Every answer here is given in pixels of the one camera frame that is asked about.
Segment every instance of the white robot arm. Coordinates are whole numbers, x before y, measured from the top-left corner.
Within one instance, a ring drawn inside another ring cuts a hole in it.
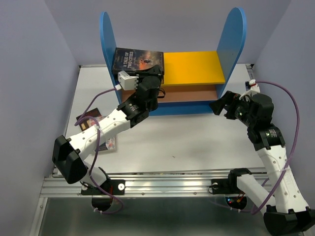
[[[274,105],[269,96],[260,94],[256,81],[240,95],[227,91],[210,104],[215,115],[224,109],[227,119],[238,119],[247,126],[249,140],[261,158],[273,186],[267,192],[246,168],[230,171],[228,179],[213,179],[213,194],[244,192],[263,214],[266,228],[273,236],[309,229],[315,224],[315,211],[304,200],[290,169],[281,131],[271,123]]]
[[[93,168],[90,178],[90,164],[84,160],[93,153],[97,145],[97,133],[100,131],[99,143],[114,137],[125,130],[133,128],[158,108],[158,98],[162,75],[159,66],[138,72],[137,76],[129,76],[124,71],[118,74],[118,80],[124,90],[136,89],[125,102],[120,104],[111,114],[79,134],[66,139],[63,135],[55,140],[53,162],[69,183],[84,182],[92,186],[106,182],[106,173],[100,168]]]

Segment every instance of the white platform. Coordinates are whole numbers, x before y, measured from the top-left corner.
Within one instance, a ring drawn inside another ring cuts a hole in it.
[[[242,93],[249,76],[236,65],[227,89]],[[80,132],[79,116],[99,92],[112,88],[106,67],[81,68],[66,136]],[[91,109],[103,116],[118,105],[115,92],[99,97]],[[108,173],[174,172],[233,168],[262,168],[247,138],[247,128],[223,116],[190,115],[149,117],[117,136],[116,152],[100,154],[96,166]],[[86,160],[91,163],[93,156]]]

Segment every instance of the book cover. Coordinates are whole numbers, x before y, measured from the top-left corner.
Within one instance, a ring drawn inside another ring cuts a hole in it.
[[[146,70],[154,65],[159,65],[162,69],[162,74],[164,75],[163,52],[116,48],[112,73],[115,77],[117,77],[118,72],[124,70],[128,74],[132,75],[134,71]]]
[[[84,117],[94,117],[96,118],[97,121],[101,121],[102,119],[105,118],[100,114],[98,108],[94,108],[93,110],[86,112]],[[80,128],[82,131],[84,131],[93,125],[95,125],[95,121],[92,119],[88,119],[80,124]],[[114,150],[116,150],[116,137],[110,138],[105,143],[99,145],[99,149],[98,149],[98,151],[114,151]]]

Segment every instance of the gray wall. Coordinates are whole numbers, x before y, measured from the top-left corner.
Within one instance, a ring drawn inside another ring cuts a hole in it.
[[[43,0],[2,0],[0,22],[0,234],[25,236],[78,66]]]
[[[300,109],[299,139],[291,165],[300,190],[315,207],[315,1],[294,0],[269,39],[255,65],[257,79],[288,88]],[[291,149],[296,125],[290,98],[278,88],[260,85],[275,103],[274,123]]]
[[[290,0],[45,0],[79,64],[105,64],[98,19],[107,11],[119,47],[215,51],[229,11],[244,8],[248,36],[239,62],[256,62]]]

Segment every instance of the yellow board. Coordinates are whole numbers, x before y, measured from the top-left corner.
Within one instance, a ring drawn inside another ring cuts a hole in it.
[[[164,53],[164,84],[224,84],[219,57],[213,52]]]

